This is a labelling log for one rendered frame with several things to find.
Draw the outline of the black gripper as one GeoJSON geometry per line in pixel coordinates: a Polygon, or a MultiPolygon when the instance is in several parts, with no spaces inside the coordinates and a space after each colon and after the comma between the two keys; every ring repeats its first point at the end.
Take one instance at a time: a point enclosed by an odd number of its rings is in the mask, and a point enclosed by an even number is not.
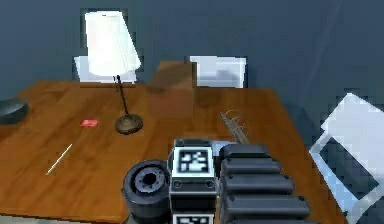
{"type": "Polygon", "coordinates": [[[146,160],[127,172],[121,192],[136,224],[169,221],[169,178],[167,163],[163,160],[146,160]]]}

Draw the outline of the white chair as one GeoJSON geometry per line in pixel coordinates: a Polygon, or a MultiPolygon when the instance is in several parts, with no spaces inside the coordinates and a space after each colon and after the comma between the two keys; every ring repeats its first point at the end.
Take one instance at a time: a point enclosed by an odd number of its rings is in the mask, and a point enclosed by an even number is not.
{"type": "Polygon", "coordinates": [[[384,112],[353,93],[347,93],[321,125],[322,135],[309,150],[348,224],[384,197],[384,112]],[[358,199],[326,164],[320,153],[329,140],[338,142],[378,185],[358,199]]]}
{"type": "Polygon", "coordinates": [[[204,87],[244,88],[246,58],[190,56],[196,64],[197,85],[204,87]]]}
{"type": "MultiPolygon", "coordinates": [[[[89,71],[88,57],[78,56],[74,58],[76,65],[77,76],[80,82],[97,82],[97,83],[114,83],[115,79],[112,76],[98,76],[89,71]]],[[[124,83],[135,83],[137,76],[135,72],[122,74],[120,79],[124,83]]]]}

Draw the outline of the brown wooden table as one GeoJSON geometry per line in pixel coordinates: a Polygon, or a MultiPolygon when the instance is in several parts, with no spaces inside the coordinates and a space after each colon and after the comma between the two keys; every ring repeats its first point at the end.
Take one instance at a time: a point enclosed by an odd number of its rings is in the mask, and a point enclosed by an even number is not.
{"type": "Polygon", "coordinates": [[[219,114],[246,121],[248,137],[279,159],[307,198],[311,217],[322,224],[347,224],[277,94],[269,89],[177,87],[126,89],[128,106],[144,119],[134,135],[115,131],[121,114],[111,84],[39,81],[21,92],[30,112],[14,126],[0,127],[0,214],[120,223],[126,172],[145,159],[164,159],[177,137],[230,139],[219,114]],[[85,119],[96,127],[80,127],[85,119]],[[49,174],[48,169],[73,144],[49,174]]]}

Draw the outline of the thin pale pencil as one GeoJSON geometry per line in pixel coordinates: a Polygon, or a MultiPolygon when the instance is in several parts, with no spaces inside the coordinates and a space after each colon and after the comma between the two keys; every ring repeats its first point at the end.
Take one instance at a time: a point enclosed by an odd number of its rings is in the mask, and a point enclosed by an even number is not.
{"type": "Polygon", "coordinates": [[[46,172],[46,176],[49,175],[55,168],[56,166],[61,162],[61,160],[66,156],[66,154],[71,150],[73,144],[70,144],[62,153],[61,155],[56,159],[56,161],[52,164],[52,166],[48,169],[46,172]]]}

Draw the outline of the white shade table lamp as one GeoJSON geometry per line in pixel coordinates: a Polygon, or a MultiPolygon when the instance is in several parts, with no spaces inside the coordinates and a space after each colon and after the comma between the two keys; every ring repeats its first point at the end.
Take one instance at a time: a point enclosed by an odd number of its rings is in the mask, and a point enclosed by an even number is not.
{"type": "Polygon", "coordinates": [[[95,11],[85,14],[89,72],[117,80],[124,114],[115,121],[116,131],[129,135],[143,127],[143,119],[128,111],[123,82],[134,84],[141,66],[137,50],[121,11],[95,11]]]}

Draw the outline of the dark grey round bowl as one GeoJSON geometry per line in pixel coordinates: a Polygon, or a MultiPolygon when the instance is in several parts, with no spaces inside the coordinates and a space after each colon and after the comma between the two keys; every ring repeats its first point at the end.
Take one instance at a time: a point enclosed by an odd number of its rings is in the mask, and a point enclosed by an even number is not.
{"type": "Polygon", "coordinates": [[[0,125],[11,125],[22,121],[29,112],[25,99],[12,98],[0,100],[0,125]]]}

